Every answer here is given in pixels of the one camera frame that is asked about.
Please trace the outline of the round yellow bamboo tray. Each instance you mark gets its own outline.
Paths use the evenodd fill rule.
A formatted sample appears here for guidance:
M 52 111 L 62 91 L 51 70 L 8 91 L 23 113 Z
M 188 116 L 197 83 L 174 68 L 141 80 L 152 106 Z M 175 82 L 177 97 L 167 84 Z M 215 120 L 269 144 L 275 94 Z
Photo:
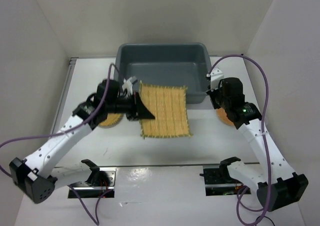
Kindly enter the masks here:
M 122 120 L 123 116 L 122 113 L 109 113 L 107 119 L 102 121 L 98 126 L 100 128 L 112 128 Z

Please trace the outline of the square bamboo mat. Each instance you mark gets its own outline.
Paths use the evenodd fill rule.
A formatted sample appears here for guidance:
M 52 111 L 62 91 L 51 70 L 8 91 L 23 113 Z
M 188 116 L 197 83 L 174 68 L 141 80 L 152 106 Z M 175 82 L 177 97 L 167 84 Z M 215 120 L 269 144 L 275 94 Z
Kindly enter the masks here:
M 141 119 L 141 137 L 171 139 L 191 137 L 184 86 L 139 83 L 139 95 L 155 119 Z

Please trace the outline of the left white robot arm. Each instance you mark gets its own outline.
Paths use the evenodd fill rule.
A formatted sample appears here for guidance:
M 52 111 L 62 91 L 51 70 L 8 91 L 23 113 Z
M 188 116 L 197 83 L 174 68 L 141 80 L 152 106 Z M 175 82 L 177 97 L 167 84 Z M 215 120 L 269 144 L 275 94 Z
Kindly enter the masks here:
M 55 189 L 78 182 L 95 186 L 109 183 L 108 175 L 89 159 L 75 167 L 56 168 L 57 163 L 84 137 L 89 135 L 109 114 L 125 114 L 129 121 L 153 120 L 155 116 L 133 90 L 135 77 L 119 83 L 103 80 L 86 101 L 80 103 L 67 122 L 49 140 L 25 159 L 15 158 L 9 164 L 14 184 L 35 204 L 45 201 Z

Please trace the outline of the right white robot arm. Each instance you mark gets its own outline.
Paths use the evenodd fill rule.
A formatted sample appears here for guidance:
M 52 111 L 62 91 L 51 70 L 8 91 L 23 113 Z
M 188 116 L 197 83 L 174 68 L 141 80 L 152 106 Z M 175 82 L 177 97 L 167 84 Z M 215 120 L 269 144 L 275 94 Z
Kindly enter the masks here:
M 219 177 L 229 183 L 242 182 L 255 193 L 268 212 L 296 203 L 302 197 L 309 181 L 304 174 L 297 174 L 276 146 L 263 117 L 255 104 L 247 102 L 239 78 L 207 75 L 207 94 L 213 108 L 223 109 L 227 118 L 243 135 L 252 148 L 262 168 L 258 173 L 240 158 L 224 159 L 219 165 Z

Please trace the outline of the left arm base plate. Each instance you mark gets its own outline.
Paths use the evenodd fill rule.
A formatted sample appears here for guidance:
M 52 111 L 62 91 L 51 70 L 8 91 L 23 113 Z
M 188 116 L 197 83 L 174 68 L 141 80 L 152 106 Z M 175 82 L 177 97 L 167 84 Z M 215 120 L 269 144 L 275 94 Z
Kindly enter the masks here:
M 116 184 L 116 167 L 101 167 L 95 182 L 80 181 L 71 186 L 82 199 L 114 198 Z

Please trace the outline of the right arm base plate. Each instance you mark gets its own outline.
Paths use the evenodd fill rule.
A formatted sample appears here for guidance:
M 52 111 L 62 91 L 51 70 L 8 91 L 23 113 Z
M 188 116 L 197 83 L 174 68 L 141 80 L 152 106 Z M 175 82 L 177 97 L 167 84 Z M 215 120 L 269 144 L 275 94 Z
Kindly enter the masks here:
M 244 187 L 238 180 L 224 178 L 218 165 L 204 165 L 199 176 L 203 178 L 207 197 L 236 195 Z

